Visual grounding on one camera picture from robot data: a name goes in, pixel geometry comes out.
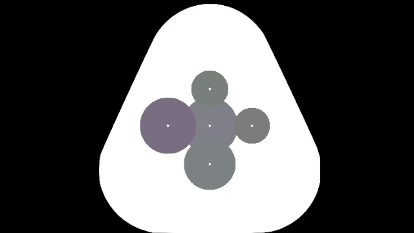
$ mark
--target overlapping circles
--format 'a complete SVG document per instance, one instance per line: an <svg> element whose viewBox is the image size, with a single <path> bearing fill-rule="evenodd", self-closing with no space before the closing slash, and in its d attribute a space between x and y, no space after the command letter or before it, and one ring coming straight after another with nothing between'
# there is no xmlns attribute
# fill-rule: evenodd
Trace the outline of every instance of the overlapping circles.
<svg viewBox="0 0 414 233"><path fill-rule="evenodd" d="M249 144L261 142L269 133L270 121L256 108L236 116L225 102L228 83L216 71L199 73L191 93L195 100L191 106L174 98L150 103L141 116L141 135L159 153L176 153L190 145L184 158L188 180L203 190L216 190L235 173L229 148L235 137Z"/></svg>

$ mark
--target black background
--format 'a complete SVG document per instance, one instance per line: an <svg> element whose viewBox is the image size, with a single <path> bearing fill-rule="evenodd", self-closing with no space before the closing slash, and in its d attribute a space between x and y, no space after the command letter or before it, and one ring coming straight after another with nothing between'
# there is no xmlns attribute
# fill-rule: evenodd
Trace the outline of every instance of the black background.
<svg viewBox="0 0 414 233"><path fill-rule="evenodd" d="M82 97L82 104L72 114L85 124L79 143L91 149L87 152L88 159L79 165L89 171L82 178L85 186L73 191L74 197L82 200L77 214L71 218L74 227L136 231L105 200L98 174L100 153L155 34L170 17L194 5L97 5L82 13L75 11L68 19L67 25L76 32L66 35L67 48L74 49L71 53L76 55L71 65L83 67L74 74L78 82L73 92ZM329 105L328 90L324 87L333 75L327 69L328 63L332 63L329 56L332 43L328 43L332 39L332 22L327 23L326 15L308 12L308 6L304 5L227 6L246 14L263 31L318 145L318 134L323 134L319 125L329 117L320 112ZM322 224L319 196L299 220L283 230L319 229Z"/></svg>

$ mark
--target large gray circle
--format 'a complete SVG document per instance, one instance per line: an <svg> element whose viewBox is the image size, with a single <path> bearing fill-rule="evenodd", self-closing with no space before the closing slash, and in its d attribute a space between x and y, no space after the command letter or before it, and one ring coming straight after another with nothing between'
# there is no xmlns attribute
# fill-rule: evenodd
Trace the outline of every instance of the large gray circle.
<svg viewBox="0 0 414 233"><path fill-rule="evenodd" d="M223 103L228 94L226 79L216 71L204 71L194 78L191 93L197 103L214 106Z"/></svg>
<svg viewBox="0 0 414 233"><path fill-rule="evenodd" d="M235 119L235 133L245 143L261 142L266 138L269 130L269 118L260 109L245 109Z"/></svg>
<svg viewBox="0 0 414 233"><path fill-rule="evenodd" d="M195 186L203 190L215 190L232 179L235 157L228 146L218 141L200 141L187 151L184 170Z"/></svg>
<svg viewBox="0 0 414 233"><path fill-rule="evenodd" d="M229 146L235 138L235 113L226 103L205 106L194 102L190 109L195 116L196 128L190 146L201 140L216 139Z"/></svg>

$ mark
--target white shape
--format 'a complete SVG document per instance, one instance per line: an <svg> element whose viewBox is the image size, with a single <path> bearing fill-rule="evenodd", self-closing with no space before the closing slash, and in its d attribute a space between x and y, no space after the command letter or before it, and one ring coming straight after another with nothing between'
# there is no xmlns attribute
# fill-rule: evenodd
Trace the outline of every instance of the white shape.
<svg viewBox="0 0 414 233"><path fill-rule="evenodd" d="M318 149L275 59L277 50L259 27L233 8L200 5L179 12L158 31L136 64L140 69L99 161L102 192L124 221L148 232L271 232L295 222L311 205L320 184ZM194 102L191 84L202 71L226 78L226 103L236 114L256 107L270 120L262 142L236 137L230 145L236 171L217 190L189 182L183 168L188 148L157 153L140 134L139 119L151 102Z"/></svg>

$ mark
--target large purple circle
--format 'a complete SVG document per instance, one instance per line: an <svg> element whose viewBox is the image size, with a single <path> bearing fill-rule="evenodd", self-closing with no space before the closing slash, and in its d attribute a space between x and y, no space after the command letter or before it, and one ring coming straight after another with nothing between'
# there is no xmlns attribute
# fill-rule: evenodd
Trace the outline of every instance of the large purple circle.
<svg viewBox="0 0 414 233"><path fill-rule="evenodd" d="M159 153L176 153L186 148L195 135L193 111L175 98L150 103L141 116L141 135Z"/></svg>

